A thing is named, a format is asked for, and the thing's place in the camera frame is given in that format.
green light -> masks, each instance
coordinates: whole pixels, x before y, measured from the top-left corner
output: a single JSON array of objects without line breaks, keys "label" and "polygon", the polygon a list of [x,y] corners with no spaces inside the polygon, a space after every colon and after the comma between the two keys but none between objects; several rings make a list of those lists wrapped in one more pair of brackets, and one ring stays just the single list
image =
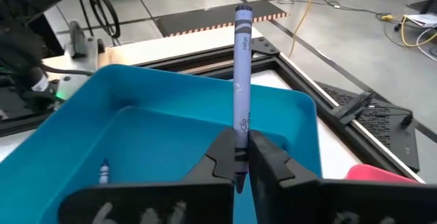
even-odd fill
[{"label": "green light", "polygon": [[61,98],[62,100],[65,100],[65,99],[66,99],[65,94],[63,94],[62,92],[57,92],[57,93],[56,93],[56,97]]}]

black cable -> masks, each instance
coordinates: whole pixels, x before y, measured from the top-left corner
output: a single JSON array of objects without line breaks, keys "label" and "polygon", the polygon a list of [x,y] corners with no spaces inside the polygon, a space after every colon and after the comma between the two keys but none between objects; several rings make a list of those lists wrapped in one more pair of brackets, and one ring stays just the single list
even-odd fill
[{"label": "black cable", "polygon": [[86,76],[93,75],[93,72],[86,71],[86,70],[60,70],[60,69],[52,68],[52,67],[47,66],[45,64],[41,64],[40,67],[44,71],[58,73],[58,74],[83,74]]},{"label": "black cable", "polygon": [[[106,14],[104,13],[104,10],[102,7],[102,1],[106,5],[106,7],[109,11],[109,14],[111,15],[111,17],[114,21],[113,25],[115,26],[115,29],[112,28],[111,24],[108,21]],[[114,39],[119,38],[121,35],[120,23],[118,20],[118,15],[115,12],[115,9],[112,6],[111,2],[109,0],[89,0],[89,3],[91,5],[91,9],[94,13],[94,16],[96,17],[96,20],[98,21],[99,25],[103,28],[103,30],[112,38],[114,38]],[[104,22],[102,21],[102,18],[97,13],[97,9],[102,14]]]},{"label": "black cable", "polygon": [[[327,0],[320,0],[323,1],[323,3],[318,3],[318,2],[311,2],[312,4],[315,5],[327,5],[330,6],[336,10],[343,10],[343,11],[348,11],[348,12],[366,12],[366,13],[370,13],[375,15],[376,20],[380,21],[380,22],[386,22],[386,23],[391,23],[391,24],[397,24],[400,23],[401,21],[397,21],[397,20],[382,20],[383,16],[386,15],[391,15],[391,13],[388,12],[374,12],[371,10],[367,10],[367,9],[360,9],[360,8],[351,8],[351,7],[347,7],[347,6],[343,6],[341,5],[338,1],[327,1]],[[295,3],[309,3],[309,1],[295,1],[295,0],[277,0],[278,4],[290,4],[293,5]],[[411,25],[405,25],[405,27],[410,27],[413,29],[422,29],[421,27],[414,27]]]},{"label": "black cable", "polygon": [[87,15],[87,10],[85,9],[85,6],[83,5],[83,1],[82,0],[79,0],[79,3],[81,4],[82,13],[83,13],[83,16],[85,17],[85,21],[87,22],[87,26],[88,26],[88,29],[89,29],[89,34],[91,35],[91,37],[94,37],[93,30],[92,30],[91,25],[89,23],[89,19],[88,19],[88,15]]},{"label": "black cable", "polygon": [[385,23],[385,24],[384,24],[384,35],[385,35],[385,37],[386,37],[388,40],[390,40],[393,44],[396,44],[397,46],[400,46],[400,47],[407,47],[406,45],[400,44],[400,43],[398,43],[398,42],[396,42],[396,41],[394,41],[393,39],[390,38],[390,36],[387,34],[387,25],[388,25],[388,23]]},{"label": "black cable", "polygon": [[[308,3],[308,1],[301,1],[301,0],[278,0],[278,4],[281,5],[294,5],[295,3]],[[326,5],[325,3],[318,3],[318,2],[312,2],[314,5]]]}]

white table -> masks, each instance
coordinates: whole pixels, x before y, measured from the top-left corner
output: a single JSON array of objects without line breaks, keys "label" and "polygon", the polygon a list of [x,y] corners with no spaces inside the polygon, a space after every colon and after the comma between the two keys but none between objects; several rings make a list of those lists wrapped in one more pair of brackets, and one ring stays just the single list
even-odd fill
[{"label": "white table", "polygon": [[[253,29],[254,38],[261,33]],[[125,46],[110,48],[105,56],[100,56],[99,66],[107,64],[133,65],[156,61],[168,57],[185,55],[211,48],[227,46],[234,43],[234,28],[226,27],[183,36],[161,38],[138,42]],[[68,68],[68,59],[57,57],[44,60],[44,63],[54,68]],[[265,71],[252,75],[252,84],[289,89],[290,87],[273,71]],[[348,170],[361,163],[357,157],[340,141],[326,124],[318,119],[322,174],[324,178],[342,179]],[[32,131],[0,138],[0,161],[19,146]]]}]

yellow cable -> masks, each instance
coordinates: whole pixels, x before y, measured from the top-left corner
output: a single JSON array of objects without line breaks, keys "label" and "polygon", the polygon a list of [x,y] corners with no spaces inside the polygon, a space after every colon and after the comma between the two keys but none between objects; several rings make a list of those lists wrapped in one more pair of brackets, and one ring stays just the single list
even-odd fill
[{"label": "yellow cable", "polygon": [[307,14],[308,14],[308,11],[309,11],[309,8],[311,8],[311,3],[312,3],[312,2],[313,2],[313,0],[308,0],[308,6],[307,6],[307,9],[305,10],[305,13],[303,14],[302,18],[300,19],[300,22],[298,23],[298,26],[297,26],[296,29],[294,30],[294,33],[293,33],[293,44],[292,44],[292,49],[290,50],[290,53],[289,53],[289,55],[288,55],[289,58],[290,58],[290,56],[291,56],[292,53],[293,53],[293,50],[294,50],[294,44],[296,43],[296,39],[294,39],[294,38],[296,37],[296,34],[298,33],[298,30],[299,30],[300,25],[303,23],[305,17],[306,17]]},{"label": "yellow cable", "polygon": [[408,47],[416,47],[416,46],[422,46],[424,44],[427,44],[428,42],[432,41],[435,37],[437,37],[437,33],[435,33],[433,36],[431,36],[428,40],[425,40],[424,42],[418,43],[418,44],[409,44],[407,43],[407,41],[405,40],[405,35],[404,35],[404,29],[405,29],[405,22],[407,20],[407,17],[404,16],[404,18],[402,19],[402,23],[401,23],[401,37],[402,37],[402,42],[404,43],[404,45],[408,46]]}]

crayon tip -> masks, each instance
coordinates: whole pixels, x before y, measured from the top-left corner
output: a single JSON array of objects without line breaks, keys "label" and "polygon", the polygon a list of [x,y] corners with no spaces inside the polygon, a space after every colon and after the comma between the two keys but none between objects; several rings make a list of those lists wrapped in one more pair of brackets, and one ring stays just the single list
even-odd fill
[{"label": "crayon tip", "polygon": [[235,186],[237,189],[237,193],[240,194],[243,192],[244,181],[246,180],[246,173],[238,173],[235,177]]}]

